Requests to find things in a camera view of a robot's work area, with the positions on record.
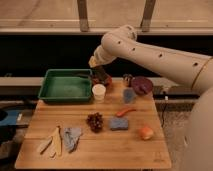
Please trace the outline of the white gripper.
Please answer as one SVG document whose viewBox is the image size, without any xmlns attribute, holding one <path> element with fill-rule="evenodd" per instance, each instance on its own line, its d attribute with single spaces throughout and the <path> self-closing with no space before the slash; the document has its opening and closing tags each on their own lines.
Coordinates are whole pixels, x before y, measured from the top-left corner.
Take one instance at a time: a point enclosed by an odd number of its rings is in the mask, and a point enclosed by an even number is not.
<svg viewBox="0 0 213 171">
<path fill-rule="evenodd" d="M 115 59 L 115 56 L 109 54 L 101 45 L 99 45 L 95 49 L 94 55 L 90 57 L 88 65 L 90 68 L 95 68 L 100 65 L 112 63 Z"/>
</svg>

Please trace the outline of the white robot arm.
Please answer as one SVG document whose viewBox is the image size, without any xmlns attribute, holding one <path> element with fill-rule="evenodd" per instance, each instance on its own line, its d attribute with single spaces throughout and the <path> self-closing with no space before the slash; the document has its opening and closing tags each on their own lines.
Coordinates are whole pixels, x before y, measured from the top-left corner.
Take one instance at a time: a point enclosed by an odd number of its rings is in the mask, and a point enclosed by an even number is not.
<svg viewBox="0 0 213 171">
<path fill-rule="evenodd" d="M 130 25 L 105 33 L 89 66 L 97 68 L 118 57 L 199 94 L 188 121 L 179 171 L 213 171 L 213 57 L 139 43 Z"/>
</svg>

